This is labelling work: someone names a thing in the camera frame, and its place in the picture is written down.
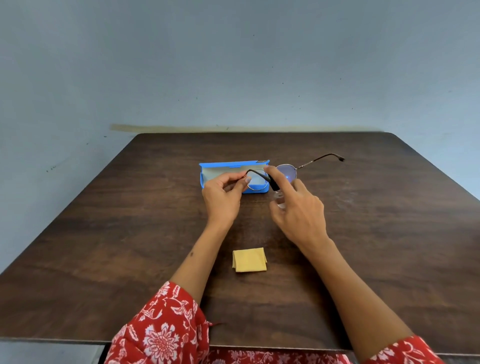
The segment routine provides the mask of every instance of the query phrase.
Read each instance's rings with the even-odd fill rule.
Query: hand
[[[207,207],[208,222],[230,226],[240,209],[240,198],[248,187],[251,178],[245,176],[246,171],[223,173],[205,183],[202,195]]]
[[[274,223],[286,237],[308,259],[334,244],[327,235],[324,205],[320,199],[312,195],[301,180],[295,179],[290,184],[276,167],[266,166],[264,169],[273,177],[285,197],[285,210],[272,201],[270,212]]]

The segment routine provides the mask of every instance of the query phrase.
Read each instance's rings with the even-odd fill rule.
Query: forearm
[[[308,257],[332,296],[359,362],[412,331],[350,268],[333,242]]]
[[[229,228],[226,224],[207,223],[202,235],[170,279],[186,290],[198,304]]]

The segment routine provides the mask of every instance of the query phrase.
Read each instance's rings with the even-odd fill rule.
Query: open glasses case
[[[226,172],[242,172],[243,170],[262,170],[264,166],[268,165],[270,160],[247,160],[243,162],[219,162],[219,163],[200,163],[200,185],[202,188],[205,183],[222,173]],[[270,185],[259,178],[261,183],[256,186],[256,180],[249,183],[251,188],[248,188],[244,194],[264,194],[268,192]]]

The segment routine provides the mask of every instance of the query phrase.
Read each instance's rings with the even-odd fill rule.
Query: yellow cleaning cloth
[[[267,270],[267,258],[263,248],[234,250],[233,265],[237,273]]]

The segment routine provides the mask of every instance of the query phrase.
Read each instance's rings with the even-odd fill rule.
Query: gray wall
[[[0,271],[128,143],[114,123],[384,130],[480,198],[479,14],[476,0],[2,1]]]

